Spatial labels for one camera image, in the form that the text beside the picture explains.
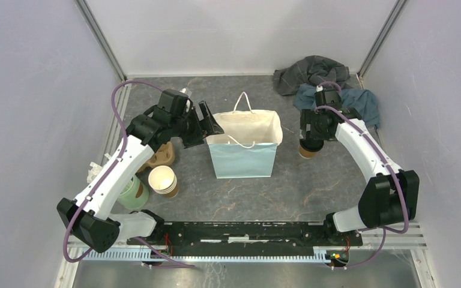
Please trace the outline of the brown paper coffee cup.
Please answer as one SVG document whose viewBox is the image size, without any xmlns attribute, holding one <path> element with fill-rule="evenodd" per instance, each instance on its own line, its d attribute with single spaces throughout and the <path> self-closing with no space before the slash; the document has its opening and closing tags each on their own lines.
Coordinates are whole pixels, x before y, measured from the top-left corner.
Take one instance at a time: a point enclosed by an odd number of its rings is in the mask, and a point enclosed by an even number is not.
<svg viewBox="0 0 461 288">
<path fill-rule="evenodd" d="M 299 146 L 299 154 L 303 158 L 309 159 L 314 157 L 315 153 L 319 152 L 323 147 L 323 140 L 301 139 Z"/>
</svg>

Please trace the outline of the light blue paper bag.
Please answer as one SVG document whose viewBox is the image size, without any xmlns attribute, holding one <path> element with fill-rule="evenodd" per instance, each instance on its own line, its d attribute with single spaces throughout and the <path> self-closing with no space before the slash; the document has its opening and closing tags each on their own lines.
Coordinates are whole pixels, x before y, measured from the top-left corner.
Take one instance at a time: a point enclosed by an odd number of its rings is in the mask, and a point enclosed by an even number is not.
<svg viewBox="0 0 461 288">
<path fill-rule="evenodd" d="M 252 109 L 242 92 L 230 112 L 214 114 L 224 133 L 206 138 L 217 179 L 269 178 L 283 141 L 280 117 Z"/>
</svg>

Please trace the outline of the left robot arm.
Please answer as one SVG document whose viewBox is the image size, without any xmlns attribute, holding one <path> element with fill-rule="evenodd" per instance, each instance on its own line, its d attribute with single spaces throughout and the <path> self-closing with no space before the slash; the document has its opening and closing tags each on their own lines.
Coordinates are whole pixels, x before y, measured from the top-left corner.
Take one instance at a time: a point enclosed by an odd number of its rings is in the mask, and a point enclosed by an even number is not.
<svg viewBox="0 0 461 288">
<path fill-rule="evenodd" d="M 139 168 L 174 137 L 185 148 L 201 145 L 208 136 L 223 134 L 205 101 L 164 90 L 158 104 L 133 118 L 124 138 L 96 178 L 73 200 L 63 198 L 56 210 L 66 238 L 73 235 L 93 251 L 103 253 L 116 241 L 141 236 L 149 244 L 164 238 L 164 227 L 146 212 L 112 214 L 111 210 Z"/>
</svg>

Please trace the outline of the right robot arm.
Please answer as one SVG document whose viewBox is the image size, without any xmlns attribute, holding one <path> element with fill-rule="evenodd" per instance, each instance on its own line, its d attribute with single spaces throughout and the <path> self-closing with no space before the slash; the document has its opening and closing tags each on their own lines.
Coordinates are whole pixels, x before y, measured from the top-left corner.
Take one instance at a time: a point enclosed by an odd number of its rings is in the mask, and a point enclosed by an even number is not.
<svg viewBox="0 0 461 288">
<path fill-rule="evenodd" d="M 351 231 L 383 228 L 406 233 L 416 215 L 420 179 L 415 171 L 401 168 L 382 150 L 358 111 L 342 106 L 340 94 L 336 84 L 327 88 L 318 85 L 314 104 L 300 111 L 300 156 L 312 158 L 326 142 L 338 141 L 366 181 L 357 205 L 327 215 L 323 238 L 337 245 Z"/>
</svg>

